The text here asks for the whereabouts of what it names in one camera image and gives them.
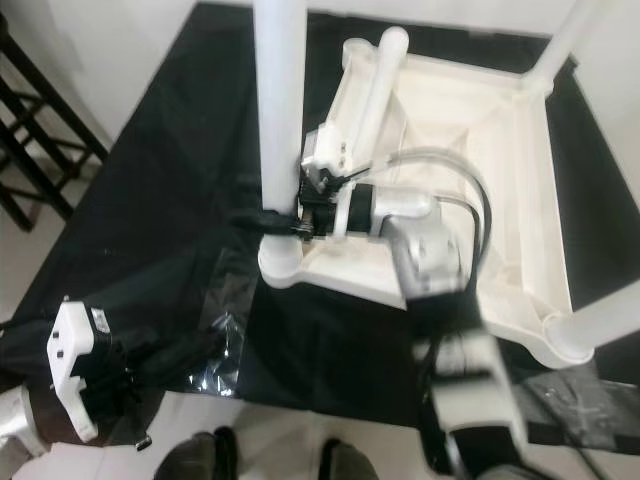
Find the black shoe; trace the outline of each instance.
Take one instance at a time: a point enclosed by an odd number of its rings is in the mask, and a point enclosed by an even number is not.
[[[220,427],[213,432],[216,448],[216,466],[213,480],[238,479],[238,444],[229,427]]]
[[[320,459],[320,470],[318,472],[318,480],[329,480],[331,475],[331,459],[333,458],[333,449],[340,445],[340,440],[330,438],[322,447],[322,457]]]

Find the white wall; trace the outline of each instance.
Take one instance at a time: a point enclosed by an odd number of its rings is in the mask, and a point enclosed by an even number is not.
[[[250,4],[251,0],[226,0]],[[609,4],[577,75],[640,203],[638,0]],[[13,35],[79,114],[117,138],[195,0],[4,0]],[[554,32],[573,0],[308,0],[312,8],[475,29]]]

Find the tile floor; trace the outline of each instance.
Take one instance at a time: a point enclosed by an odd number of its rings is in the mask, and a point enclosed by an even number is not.
[[[87,176],[65,189],[74,204],[91,177],[92,169],[85,170]],[[3,181],[7,181],[5,175],[18,182],[15,172],[3,174]],[[0,211],[0,319],[15,310],[62,228],[62,221],[46,206],[39,209],[36,228],[30,234],[20,232]],[[213,431],[220,425],[232,425],[237,432],[242,480],[314,479],[320,448],[330,437],[357,446],[383,480],[435,478],[427,473],[417,432],[412,429],[175,393],[167,393],[162,402],[149,429],[153,445],[147,450],[137,453],[133,447],[98,449],[55,444],[49,454],[25,465],[14,478],[151,479],[174,445],[195,432]],[[561,478],[592,478],[569,449],[531,446],[528,455]],[[612,479],[637,478],[640,470],[639,458],[602,452],[596,452],[595,458]]]

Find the black cable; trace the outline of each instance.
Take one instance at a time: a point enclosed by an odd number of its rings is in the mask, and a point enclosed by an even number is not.
[[[593,476],[598,480],[609,480],[609,477],[600,469],[591,456],[580,447],[580,441],[573,435],[573,433],[571,433],[564,419],[558,415],[553,408],[544,401],[544,399],[540,398],[531,385],[526,382],[522,382],[520,385],[525,389],[536,405],[538,405],[545,414],[557,424],[560,430],[562,430],[562,433],[568,440],[569,446],[573,448],[578,455],[580,455],[582,461],[589,468]]]
[[[484,255],[484,251],[488,248],[488,245],[480,244],[480,215],[473,205],[460,198],[448,196],[448,195],[436,195],[435,199],[439,202],[450,203],[467,210],[473,217],[473,253],[471,257],[471,272],[469,274],[469,286],[475,286],[478,279],[478,264],[479,259]]]
[[[471,165],[458,155],[451,151],[437,149],[437,148],[419,148],[414,150],[405,150],[394,153],[387,165],[393,166],[394,164],[400,164],[402,162],[427,162],[433,164],[440,164],[450,168],[460,175],[462,175],[469,184],[474,188],[478,197],[482,202],[482,214],[483,214],[483,238],[482,245],[489,245],[489,239],[491,238],[491,228],[493,214],[491,211],[491,205],[489,203],[489,196],[487,191],[480,181],[480,175],[473,171]],[[484,261],[484,255],[487,249],[484,250],[482,256],[478,259],[480,265]]]

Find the black cloth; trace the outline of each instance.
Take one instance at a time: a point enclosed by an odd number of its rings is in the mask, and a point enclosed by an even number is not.
[[[390,25],[310,16],[305,131],[327,115],[343,42],[377,43]],[[404,27],[411,53],[513,72],[533,66],[546,44]],[[580,307],[638,277],[640,222],[571,65],[547,110],[571,295]],[[65,295],[105,308],[131,344],[170,341],[206,322],[212,272],[257,276],[259,237],[230,226],[229,216],[258,208],[259,192],[251,11],[199,4],[20,304],[16,321],[32,330],[30,343],[0,348],[2,367],[48,375],[40,319],[51,320]],[[254,402],[415,425],[410,341],[400,311],[309,285],[275,291],[258,280],[238,392]],[[601,376],[637,375],[637,344],[632,336],[599,352]],[[507,363],[531,361],[507,347]]]

